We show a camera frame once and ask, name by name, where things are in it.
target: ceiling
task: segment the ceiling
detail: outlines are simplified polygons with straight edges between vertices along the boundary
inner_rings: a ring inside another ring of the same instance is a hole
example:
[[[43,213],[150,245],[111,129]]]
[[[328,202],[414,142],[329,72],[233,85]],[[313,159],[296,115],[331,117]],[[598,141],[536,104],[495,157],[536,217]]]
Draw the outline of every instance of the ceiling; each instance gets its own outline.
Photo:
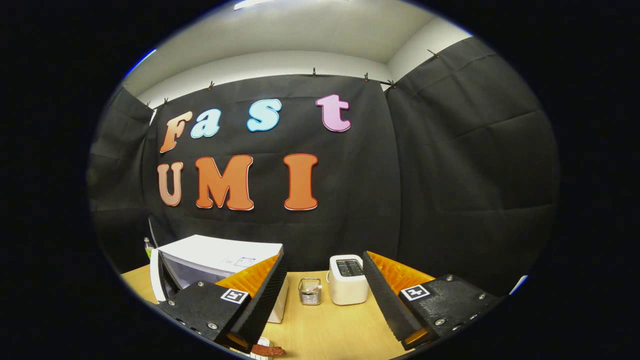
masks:
[[[231,1],[157,47],[125,79],[139,95],[180,72],[263,51],[322,51],[387,63],[435,15],[400,0]]]

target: orange letter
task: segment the orange letter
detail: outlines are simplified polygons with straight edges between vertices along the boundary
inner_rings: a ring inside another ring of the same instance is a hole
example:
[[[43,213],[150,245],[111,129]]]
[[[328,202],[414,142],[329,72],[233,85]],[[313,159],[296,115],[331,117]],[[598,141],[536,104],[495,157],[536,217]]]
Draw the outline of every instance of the orange letter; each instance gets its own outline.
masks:
[[[293,154],[284,157],[289,167],[289,198],[284,207],[289,210],[311,210],[318,201],[311,196],[311,168],[318,158],[309,154]]]
[[[169,206],[176,206],[182,197],[182,188],[180,187],[182,163],[177,162],[171,164],[171,170],[173,171],[173,195],[169,195],[169,189],[167,189],[168,186],[166,184],[166,173],[169,171],[169,165],[158,165],[158,183],[160,185],[160,197],[162,201]]]
[[[193,113],[188,111],[178,117],[174,117],[166,123],[166,135],[160,153],[167,152],[175,147],[175,138],[179,138],[184,130],[184,123],[191,120]]]
[[[229,160],[225,173],[220,176],[220,171],[213,158],[200,158],[196,160],[198,168],[198,200],[196,205],[199,208],[209,209],[213,207],[213,202],[209,198],[209,193],[213,195],[216,205],[222,205],[229,194],[227,207],[231,210],[251,210],[253,201],[249,199],[249,187],[247,175],[249,166],[253,163],[253,158],[249,155],[235,155]]]

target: pink letter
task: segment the pink letter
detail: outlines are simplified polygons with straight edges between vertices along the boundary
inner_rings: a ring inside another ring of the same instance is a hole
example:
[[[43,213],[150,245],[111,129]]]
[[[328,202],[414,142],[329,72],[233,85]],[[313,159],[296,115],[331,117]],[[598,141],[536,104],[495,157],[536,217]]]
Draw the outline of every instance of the pink letter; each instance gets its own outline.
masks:
[[[349,120],[340,118],[340,109],[348,109],[349,103],[340,101],[338,95],[333,94],[318,99],[316,105],[322,106],[322,122],[327,129],[341,133],[351,127]]]

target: light blue letter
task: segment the light blue letter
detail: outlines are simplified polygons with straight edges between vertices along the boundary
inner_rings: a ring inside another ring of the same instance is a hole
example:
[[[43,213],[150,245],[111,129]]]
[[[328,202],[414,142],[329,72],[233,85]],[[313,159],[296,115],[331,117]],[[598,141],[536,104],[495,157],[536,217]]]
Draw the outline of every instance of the light blue letter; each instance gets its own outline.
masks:
[[[208,138],[214,136],[220,130],[220,126],[218,126],[220,115],[222,115],[222,111],[218,109],[210,109],[201,113],[196,119],[197,124],[191,129],[191,137],[197,139],[202,135]]]
[[[256,101],[249,108],[249,115],[252,119],[246,122],[247,128],[251,132],[273,129],[278,124],[280,109],[282,109],[282,104],[278,99]]]

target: small food item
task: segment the small food item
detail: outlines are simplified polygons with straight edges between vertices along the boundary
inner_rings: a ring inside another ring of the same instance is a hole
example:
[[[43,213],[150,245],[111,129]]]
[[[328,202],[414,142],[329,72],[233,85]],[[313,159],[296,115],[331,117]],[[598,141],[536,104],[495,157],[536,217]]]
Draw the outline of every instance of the small food item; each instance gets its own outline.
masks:
[[[273,268],[273,265],[276,263],[278,256],[280,256],[280,254],[271,256],[267,260],[261,261],[231,275],[230,277],[216,282],[216,285],[224,286],[228,289],[246,291],[253,299],[262,286],[264,279],[269,274],[269,271],[271,271],[271,268]]]
[[[281,347],[266,347],[260,344],[255,344],[251,349],[251,352],[253,352],[256,355],[266,356],[266,357],[285,355],[287,353],[286,351],[282,350]]]
[[[375,254],[371,251],[367,251],[367,253],[396,295],[398,295],[402,289],[424,284],[425,282],[435,279],[433,276],[385,258],[382,255]]]

